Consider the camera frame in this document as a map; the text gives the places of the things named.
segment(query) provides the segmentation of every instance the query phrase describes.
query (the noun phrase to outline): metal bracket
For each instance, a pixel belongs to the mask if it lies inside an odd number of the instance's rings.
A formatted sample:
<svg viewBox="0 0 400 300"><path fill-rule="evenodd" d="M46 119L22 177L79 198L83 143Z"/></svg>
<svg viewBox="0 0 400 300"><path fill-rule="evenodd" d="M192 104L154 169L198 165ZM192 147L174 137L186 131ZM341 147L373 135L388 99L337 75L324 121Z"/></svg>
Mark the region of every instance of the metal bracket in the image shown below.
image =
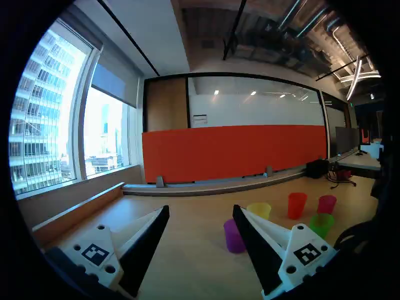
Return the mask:
<svg viewBox="0 0 400 300"><path fill-rule="evenodd" d="M157 176L157 181L155 182L156 188L165 188L164 180L162 176Z"/></svg>

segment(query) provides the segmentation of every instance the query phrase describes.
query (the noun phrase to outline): orange panel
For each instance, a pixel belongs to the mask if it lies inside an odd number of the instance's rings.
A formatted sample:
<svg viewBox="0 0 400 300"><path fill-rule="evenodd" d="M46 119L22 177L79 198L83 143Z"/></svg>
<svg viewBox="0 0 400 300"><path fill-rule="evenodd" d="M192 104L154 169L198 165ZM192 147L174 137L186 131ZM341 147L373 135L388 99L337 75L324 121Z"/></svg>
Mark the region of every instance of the orange panel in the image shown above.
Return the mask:
<svg viewBox="0 0 400 300"><path fill-rule="evenodd" d="M247 125L145 132L145 178L165 183L241 177L326 158L326 131L315 125Z"/></svg>

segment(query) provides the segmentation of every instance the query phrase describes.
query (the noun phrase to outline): ceiling duct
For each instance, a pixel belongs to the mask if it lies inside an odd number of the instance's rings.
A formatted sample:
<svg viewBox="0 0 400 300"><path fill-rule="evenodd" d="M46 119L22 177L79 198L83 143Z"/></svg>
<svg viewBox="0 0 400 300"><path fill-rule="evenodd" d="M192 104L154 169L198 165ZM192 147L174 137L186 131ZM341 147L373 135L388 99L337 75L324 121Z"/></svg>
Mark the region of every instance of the ceiling duct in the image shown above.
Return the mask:
<svg viewBox="0 0 400 300"><path fill-rule="evenodd" d="M311 16L310 19L308 19L304 27L296 35L296 38L302 38L306 36L316 25L321 23L331 11L332 9L327 5L322 7L315 15Z"/></svg>
<svg viewBox="0 0 400 300"><path fill-rule="evenodd" d="M337 37L335 32L343 25L343 21L341 20L340 17L337 17L330 21L327 26L326 26L326 32L330 35L332 35L333 39L336 41L337 45L340 47L340 49L346 54L348 59L350 61L354 61L353 55L349 52L349 50L346 48L346 46L342 43L342 41Z"/></svg>
<svg viewBox="0 0 400 300"><path fill-rule="evenodd" d="M288 27L288 24L292 22L294 17L299 13L306 2L307 0L294 0L293 4L289 6L283 14L282 21L280 21L278 25L279 31L284 31Z"/></svg>

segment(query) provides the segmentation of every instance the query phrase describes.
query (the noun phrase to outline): glass partition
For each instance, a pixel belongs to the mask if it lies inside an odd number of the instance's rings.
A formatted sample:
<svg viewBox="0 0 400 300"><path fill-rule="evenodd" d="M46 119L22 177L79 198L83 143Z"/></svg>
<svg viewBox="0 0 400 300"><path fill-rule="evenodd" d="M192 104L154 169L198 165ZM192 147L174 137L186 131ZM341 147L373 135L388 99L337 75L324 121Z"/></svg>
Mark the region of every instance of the glass partition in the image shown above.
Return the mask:
<svg viewBox="0 0 400 300"><path fill-rule="evenodd" d="M324 126L318 93L288 83L246 77L189 78L190 125Z"/></svg>

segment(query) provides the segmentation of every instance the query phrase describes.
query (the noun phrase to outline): wooden table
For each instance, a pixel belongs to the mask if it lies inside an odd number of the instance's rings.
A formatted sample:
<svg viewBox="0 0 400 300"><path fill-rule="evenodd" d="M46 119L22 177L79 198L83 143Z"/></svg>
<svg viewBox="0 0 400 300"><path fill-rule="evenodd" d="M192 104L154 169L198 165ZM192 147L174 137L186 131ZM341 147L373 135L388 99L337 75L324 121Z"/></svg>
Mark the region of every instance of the wooden table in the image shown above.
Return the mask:
<svg viewBox="0 0 400 300"><path fill-rule="evenodd" d="M126 223L169 205L170 219L144 277L139 300L156 299L262 299L261 285L249 255L227 251L223 224L232 218L234 204L254 202L272 206L270 221L290 229L309 224L322 195L335 195L335 224L326 240L334 244L346 228L370 220L377 199L370 196L374 180L353 176L357 187L324 178L301 177L263 188L208 196L145 197L126 195L111 202L61 236L53 245L68 243L83 230L103 224L118 230ZM288 194L305 192L308 200L301 219L287 218Z"/></svg>

